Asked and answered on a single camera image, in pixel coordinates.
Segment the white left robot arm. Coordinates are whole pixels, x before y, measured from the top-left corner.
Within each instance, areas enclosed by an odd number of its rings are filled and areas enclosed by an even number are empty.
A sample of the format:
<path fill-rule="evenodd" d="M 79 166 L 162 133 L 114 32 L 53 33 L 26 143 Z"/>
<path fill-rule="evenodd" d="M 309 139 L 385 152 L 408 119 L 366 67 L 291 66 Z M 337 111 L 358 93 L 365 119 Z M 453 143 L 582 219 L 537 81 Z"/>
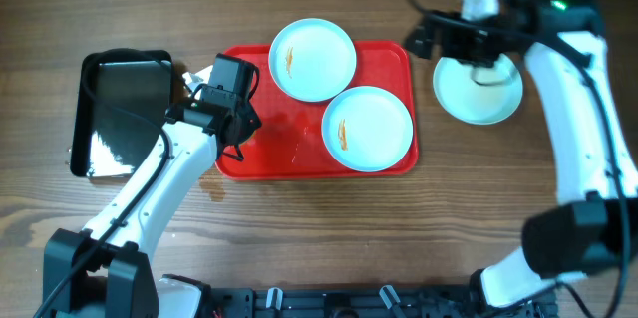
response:
<path fill-rule="evenodd" d="M 151 261 L 191 187 L 260 128 L 251 105 L 260 71 L 219 54 L 208 80 L 171 104 L 159 138 L 127 184 L 79 232 L 57 230 L 45 247 L 39 317 L 212 317 L 207 284 L 155 281 Z"/>

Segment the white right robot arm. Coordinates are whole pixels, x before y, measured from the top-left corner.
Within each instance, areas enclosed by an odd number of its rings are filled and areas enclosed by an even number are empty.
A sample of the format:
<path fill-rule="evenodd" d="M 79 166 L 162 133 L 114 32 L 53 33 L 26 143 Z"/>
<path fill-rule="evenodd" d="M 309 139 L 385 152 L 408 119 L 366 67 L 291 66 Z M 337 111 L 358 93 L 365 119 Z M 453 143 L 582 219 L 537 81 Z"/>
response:
<path fill-rule="evenodd" d="M 536 84 L 554 152 L 557 208 L 529 219 L 521 246 L 477 271 L 477 309 L 495 316 L 609 269 L 615 312 L 637 254 L 637 169 L 624 142 L 607 74 L 605 26 L 595 0 L 463 0 L 424 9 L 408 51 L 491 68 L 521 55 Z"/>

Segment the green orange sponge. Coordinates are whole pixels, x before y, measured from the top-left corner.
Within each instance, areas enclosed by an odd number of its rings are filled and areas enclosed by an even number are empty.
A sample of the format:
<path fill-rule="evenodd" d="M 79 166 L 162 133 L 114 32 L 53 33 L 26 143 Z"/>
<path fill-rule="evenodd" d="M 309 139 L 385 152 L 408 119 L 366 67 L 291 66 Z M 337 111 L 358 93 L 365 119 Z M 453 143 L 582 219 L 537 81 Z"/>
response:
<path fill-rule="evenodd" d="M 252 131 L 249 135 L 246 136 L 245 140 L 241 144 L 242 145 L 247 144 L 251 139 L 254 138 L 256 133 L 257 133 L 257 130 Z"/>

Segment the white plate back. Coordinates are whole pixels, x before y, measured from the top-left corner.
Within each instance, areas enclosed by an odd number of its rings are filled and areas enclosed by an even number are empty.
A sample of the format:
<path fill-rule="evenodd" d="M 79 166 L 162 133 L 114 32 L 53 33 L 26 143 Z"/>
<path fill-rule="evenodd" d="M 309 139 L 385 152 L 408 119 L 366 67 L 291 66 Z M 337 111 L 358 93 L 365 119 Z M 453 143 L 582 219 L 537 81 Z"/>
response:
<path fill-rule="evenodd" d="M 284 27 L 268 53 L 277 87 L 302 102 L 318 103 L 344 91 L 354 78 L 357 53 L 350 36 L 324 19 L 300 19 Z"/>

